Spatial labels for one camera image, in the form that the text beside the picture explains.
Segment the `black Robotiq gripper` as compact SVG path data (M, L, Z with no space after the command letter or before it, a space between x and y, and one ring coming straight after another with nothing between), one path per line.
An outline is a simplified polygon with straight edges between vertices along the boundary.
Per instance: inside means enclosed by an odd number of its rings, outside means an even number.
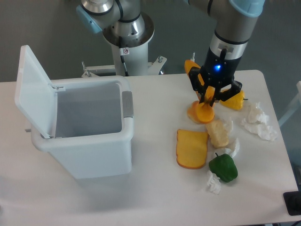
M226 101L238 94L242 89L242 83L234 80L234 73L241 57L236 59L226 59L228 52L224 48L216 55L210 48L207 52L205 63L200 68L192 67L189 71L189 79L193 90L199 97L199 103L205 101L206 88L215 88L214 95L210 101L210 106L215 102ZM198 75L201 73L204 85L201 84ZM221 89L231 85L231 87L221 92Z

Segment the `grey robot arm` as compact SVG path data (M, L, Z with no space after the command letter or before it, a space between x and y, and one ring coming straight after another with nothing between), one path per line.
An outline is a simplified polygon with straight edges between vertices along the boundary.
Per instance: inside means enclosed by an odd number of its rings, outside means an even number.
M189 5L216 19L206 60L188 70L192 88L204 102L214 88L210 104L226 101L241 91L234 73L262 13L262 0L190 0ZM78 17L92 33L102 32L111 45L115 72L122 76L148 75L148 43L154 34L151 18L138 0L83 0Z

